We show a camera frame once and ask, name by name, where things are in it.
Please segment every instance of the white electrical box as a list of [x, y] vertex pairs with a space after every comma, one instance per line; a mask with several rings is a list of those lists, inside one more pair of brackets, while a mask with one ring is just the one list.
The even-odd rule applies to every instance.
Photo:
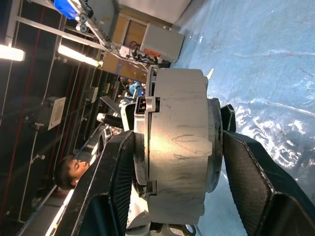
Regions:
[[53, 108], [50, 116], [50, 121], [48, 125], [48, 130], [54, 128], [58, 124], [60, 124], [62, 117], [63, 117], [63, 109], [65, 104], [65, 97], [56, 98], [50, 97], [48, 98], [49, 101], [53, 103]]
[[148, 23], [140, 50], [150, 56], [176, 62], [184, 41], [184, 36]]
[[98, 92], [98, 87], [90, 87], [89, 91], [87, 93], [87, 99], [89, 101], [91, 101], [91, 103], [94, 103], [96, 100], [96, 96], [97, 96], [97, 92]]

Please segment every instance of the white plastic part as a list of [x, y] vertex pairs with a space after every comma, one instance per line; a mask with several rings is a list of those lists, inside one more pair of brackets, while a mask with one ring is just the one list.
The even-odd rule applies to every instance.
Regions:
[[155, 76], [149, 68], [145, 102], [139, 97], [136, 105], [146, 110], [135, 112], [134, 160], [152, 222], [193, 225], [204, 213], [215, 136], [207, 82], [201, 70], [157, 69]]
[[65, 97], [56, 99], [54, 101], [54, 106], [53, 106], [53, 110], [50, 116], [48, 130], [60, 124], [61, 119], [63, 117], [64, 103], [65, 103]]
[[148, 23], [140, 50], [151, 56], [176, 62], [184, 41], [184, 36], [175, 31]]

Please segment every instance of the wheel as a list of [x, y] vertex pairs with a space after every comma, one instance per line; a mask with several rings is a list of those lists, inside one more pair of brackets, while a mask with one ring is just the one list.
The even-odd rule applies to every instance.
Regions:
[[85, 24], [80, 25], [80, 31], [82, 33], [88, 32], [88, 27]]
[[85, 14], [80, 14], [79, 21], [84, 24], [87, 21], [87, 16]]
[[87, 16], [83, 13], [81, 13], [75, 17], [75, 20], [79, 23], [82, 23], [82, 24], [84, 24], [87, 21], [87, 19], [88, 19]]

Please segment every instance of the gray cylindrical object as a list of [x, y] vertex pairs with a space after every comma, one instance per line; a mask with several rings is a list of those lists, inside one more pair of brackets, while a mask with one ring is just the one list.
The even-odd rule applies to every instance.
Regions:
[[117, 128], [122, 128], [123, 126], [123, 121], [120, 117], [115, 117], [109, 114], [98, 113], [96, 120]]

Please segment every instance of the fluorescent light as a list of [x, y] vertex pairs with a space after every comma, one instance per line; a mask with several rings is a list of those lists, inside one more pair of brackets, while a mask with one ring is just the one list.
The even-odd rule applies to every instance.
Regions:
[[76, 60], [79, 60], [81, 62], [84, 62], [85, 61], [85, 58], [86, 56], [79, 53], [79, 52], [76, 52], [75, 50], [72, 50], [64, 45], [60, 45], [59, 48], [58, 48], [58, 52], [62, 55], [65, 55], [67, 57], [70, 57], [70, 58], [73, 58], [73, 59], [76, 59]]
[[90, 65], [93, 65], [93, 66], [99, 66], [100, 63], [99, 61], [97, 60], [94, 60], [92, 58], [89, 58], [71, 48], [68, 48], [64, 45], [60, 45], [59, 48], [58, 48], [58, 52], [62, 55], [65, 55], [67, 57], [70, 57], [70, 58], [73, 58], [73, 59], [76, 59], [76, 60], [79, 60], [81, 62], [85, 62], [87, 64], [90, 64]]
[[9, 46], [0, 44], [0, 58], [8, 59], [8, 60], [24, 60], [25, 52], [21, 49], [11, 48]]
[[68, 36], [66, 36], [66, 35], [63, 35], [62, 38], [66, 38], [66, 39], [69, 39], [69, 40], [74, 41], [74, 42], [77, 42], [77, 43], [82, 43], [82, 44], [84, 44], [84, 45], [88, 45], [88, 44], [85, 43], [85, 42], [81, 42], [80, 40], [75, 40], [75, 39], [73, 39], [73, 38], [71, 38], [71, 37], [68, 37]]
[[98, 66], [97, 60], [94, 60], [92, 58], [86, 57], [84, 62], [93, 66]]

